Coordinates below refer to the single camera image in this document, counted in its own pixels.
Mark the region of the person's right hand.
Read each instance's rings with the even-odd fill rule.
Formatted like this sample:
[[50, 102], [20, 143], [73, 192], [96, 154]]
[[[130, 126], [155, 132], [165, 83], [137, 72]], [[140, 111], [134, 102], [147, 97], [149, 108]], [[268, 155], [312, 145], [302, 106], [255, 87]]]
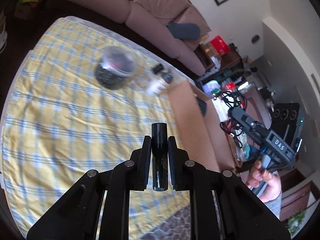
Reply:
[[270, 172], [261, 168], [261, 161], [257, 160], [246, 181], [246, 185], [249, 188], [257, 188], [262, 182], [266, 183], [266, 188], [259, 196], [259, 199], [263, 203], [275, 200], [281, 193], [281, 181], [278, 172]]

